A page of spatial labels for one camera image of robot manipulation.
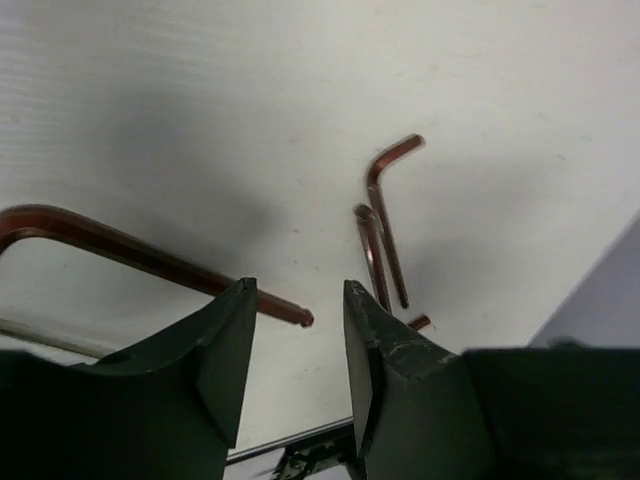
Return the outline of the long brown hex key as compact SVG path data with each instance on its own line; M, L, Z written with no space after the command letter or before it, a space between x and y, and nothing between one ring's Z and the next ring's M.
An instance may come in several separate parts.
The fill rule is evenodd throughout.
M19 205L1 212L1 249L44 238L70 245L136 270L211 296L234 280L161 251L75 212L49 205Z

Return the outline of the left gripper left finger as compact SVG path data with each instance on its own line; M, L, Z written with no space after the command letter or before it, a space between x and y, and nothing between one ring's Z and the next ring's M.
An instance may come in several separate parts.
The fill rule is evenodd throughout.
M219 479L236 445L257 313L243 278L94 364L1 354L5 479Z

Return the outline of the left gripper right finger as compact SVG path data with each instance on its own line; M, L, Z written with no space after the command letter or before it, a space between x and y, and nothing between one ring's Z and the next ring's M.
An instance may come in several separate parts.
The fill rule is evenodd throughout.
M635 349L452 353L343 287L356 452L370 479L635 479Z

